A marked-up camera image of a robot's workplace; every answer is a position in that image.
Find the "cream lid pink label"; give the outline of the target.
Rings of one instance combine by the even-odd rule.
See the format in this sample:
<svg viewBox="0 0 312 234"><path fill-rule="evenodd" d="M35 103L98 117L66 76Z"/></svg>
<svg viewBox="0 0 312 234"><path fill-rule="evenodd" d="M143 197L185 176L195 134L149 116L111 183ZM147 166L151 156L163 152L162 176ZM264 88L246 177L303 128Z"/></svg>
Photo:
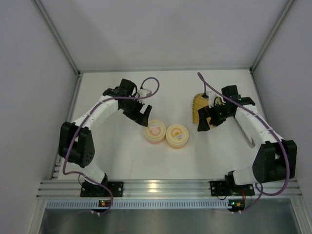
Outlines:
<svg viewBox="0 0 312 234"><path fill-rule="evenodd" d="M146 139L158 141L164 139L166 135L166 126L161 120L150 120L148 126L144 130Z"/></svg>

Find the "cream lid orange label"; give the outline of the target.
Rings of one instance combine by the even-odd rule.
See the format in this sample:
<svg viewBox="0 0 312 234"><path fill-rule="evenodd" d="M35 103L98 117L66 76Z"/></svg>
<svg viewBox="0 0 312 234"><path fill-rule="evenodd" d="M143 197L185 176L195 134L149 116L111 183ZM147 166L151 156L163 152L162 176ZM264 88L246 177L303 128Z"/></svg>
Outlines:
<svg viewBox="0 0 312 234"><path fill-rule="evenodd" d="M173 144L187 143L189 139L189 132L184 125L173 124L166 130L166 140Z"/></svg>

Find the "metal tongs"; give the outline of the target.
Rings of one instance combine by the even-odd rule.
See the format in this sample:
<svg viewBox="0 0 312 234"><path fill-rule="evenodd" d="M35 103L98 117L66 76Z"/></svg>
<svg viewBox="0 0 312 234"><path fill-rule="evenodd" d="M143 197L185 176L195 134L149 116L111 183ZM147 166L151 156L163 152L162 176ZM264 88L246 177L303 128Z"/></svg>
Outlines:
<svg viewBox="0 0 312 234"><path fill-rule="evenodd" d="M237 127L238 127L239 130L241 131L242 135L244 136L244 138L245 138L245 140L246 140L248 146L249 146L250 148L254 148L254 147L255 147L255 142L254 142L254 140L253 140L250 136L248 136L248 135L245 133L244 129L243 129L242 126L239 124L238 120L237 120L235 117L233 117L233 119L234 119L234 121L235 121Z"/></svg>

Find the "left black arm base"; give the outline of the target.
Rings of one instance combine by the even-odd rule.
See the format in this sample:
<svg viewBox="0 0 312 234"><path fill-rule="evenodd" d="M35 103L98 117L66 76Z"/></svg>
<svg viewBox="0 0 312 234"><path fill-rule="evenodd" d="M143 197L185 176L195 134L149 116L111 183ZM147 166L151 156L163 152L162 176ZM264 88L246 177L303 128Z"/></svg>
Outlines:
<svg viewBox="0 0 312 234"><path fill-rule="evenodd" d="M123 197L122 181L109 181L107 184L108 190L113 197ZM80 197L110 197L110 193L102 186L95 185L89 182L83 182L80 190Z"/></svg>

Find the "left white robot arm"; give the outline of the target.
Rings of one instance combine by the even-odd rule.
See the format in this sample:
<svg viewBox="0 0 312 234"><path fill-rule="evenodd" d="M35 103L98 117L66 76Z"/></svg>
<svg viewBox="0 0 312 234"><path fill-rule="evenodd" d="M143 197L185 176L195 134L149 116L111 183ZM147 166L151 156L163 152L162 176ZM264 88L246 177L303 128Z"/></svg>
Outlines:
<svg viewBox="0 0 312 234"><path fill-rule="evenodd" d="M92 131L119 110L130 120L146 127L152 107L145 105L143 100L155 94L156 91L137 87L132 81L122 79L119 86L105 90L96 104L81 117L64 122L58 144L58 155L64 158L63 167L68 163L79 166L78 175L96 188L107 190L107 175L95 162Z"/></svg>

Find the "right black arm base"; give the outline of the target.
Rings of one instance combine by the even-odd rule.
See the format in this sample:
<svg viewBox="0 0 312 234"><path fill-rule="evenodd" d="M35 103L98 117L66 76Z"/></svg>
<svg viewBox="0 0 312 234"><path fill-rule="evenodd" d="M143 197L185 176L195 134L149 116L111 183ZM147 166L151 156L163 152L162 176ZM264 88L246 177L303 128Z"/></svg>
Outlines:
<svg viewBox="0 0 312 234"><path fill-rule="evenodd" d="M255 195L252 184L231 185L225 180L210 181L211 196L242 196L243 192L246 196Z"/></svg>

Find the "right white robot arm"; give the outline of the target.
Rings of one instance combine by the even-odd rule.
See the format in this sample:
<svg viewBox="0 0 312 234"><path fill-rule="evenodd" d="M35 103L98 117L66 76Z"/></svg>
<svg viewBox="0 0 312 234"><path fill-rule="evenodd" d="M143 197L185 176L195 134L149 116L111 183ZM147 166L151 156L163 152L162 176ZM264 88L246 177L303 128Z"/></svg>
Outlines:
<svg viewBox="0 0 312 234"><path fill-rule="evenodd" d="M257 150L251 166L225 175L226 188L236 192L254 183L294 178L296 143L277 134L261 116L255 102L238 93L237 86L226 86L221 93L218 96L207 91L194 97L193 123L197 125L197 130L206 132L232 117L250 147Z"/></svg>

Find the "woven bamboo tray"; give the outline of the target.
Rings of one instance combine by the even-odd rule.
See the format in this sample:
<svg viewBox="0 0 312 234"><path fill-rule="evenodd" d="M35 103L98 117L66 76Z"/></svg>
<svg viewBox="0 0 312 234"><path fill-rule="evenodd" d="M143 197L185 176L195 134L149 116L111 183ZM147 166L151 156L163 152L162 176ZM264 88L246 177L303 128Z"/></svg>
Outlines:
<svg viewBox="0 0 312 234"><path fill-rule="evenodd" d="M198 110L208 106L209 105L209 97L204 97L203 93L196 94L193 98L193 104L192 104L192 120L193 124L198 125L199 124L199 114ZM213 105L220 104L222 105L222 99L221 97L217 95L213 95Z"/></svg>

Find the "pink bottom bowl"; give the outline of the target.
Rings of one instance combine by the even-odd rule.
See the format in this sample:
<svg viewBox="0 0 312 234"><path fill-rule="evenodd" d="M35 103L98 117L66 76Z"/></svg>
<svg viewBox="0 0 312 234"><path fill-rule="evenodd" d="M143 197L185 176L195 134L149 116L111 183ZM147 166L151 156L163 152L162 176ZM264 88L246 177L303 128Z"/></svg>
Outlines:
<svg viewBox="0 0 312 234"><path fill-rule="evenodd" d="M151 139L146 139L150 144L154 144L154 145L157 145L157 144L161 144L165 139L161 139L161 140L158 140L158 141L153 141Z"/></svg>

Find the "orange bottom bowl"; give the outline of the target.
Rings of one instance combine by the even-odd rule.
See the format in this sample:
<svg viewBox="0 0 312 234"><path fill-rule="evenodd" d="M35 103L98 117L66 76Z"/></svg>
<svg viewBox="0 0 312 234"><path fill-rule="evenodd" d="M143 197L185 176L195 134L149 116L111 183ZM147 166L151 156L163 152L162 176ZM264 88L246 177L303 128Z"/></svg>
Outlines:
<svg viewBox="0 0 312 234"><path fill-rule="evenodd" d="M187 143L183 143L183 144L173 144L167 141L167 144L173 148L173 149L181 149L183 147L185 147L187 145Z"/></svg>

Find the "aluminium front rail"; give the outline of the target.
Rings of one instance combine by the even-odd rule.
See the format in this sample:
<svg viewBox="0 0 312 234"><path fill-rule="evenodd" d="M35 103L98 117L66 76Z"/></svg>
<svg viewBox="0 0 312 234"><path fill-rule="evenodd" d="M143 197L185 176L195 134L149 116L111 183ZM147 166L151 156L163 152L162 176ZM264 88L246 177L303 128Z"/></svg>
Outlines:
<svg viewBox="0 0 312 234"><path fill-rule="evenodd" d="M211 198L210 181L187 180L124 180L123 198L183 199ZM77 180L44 180L36 197L39 199L79 198L81 185Z"/></svg>

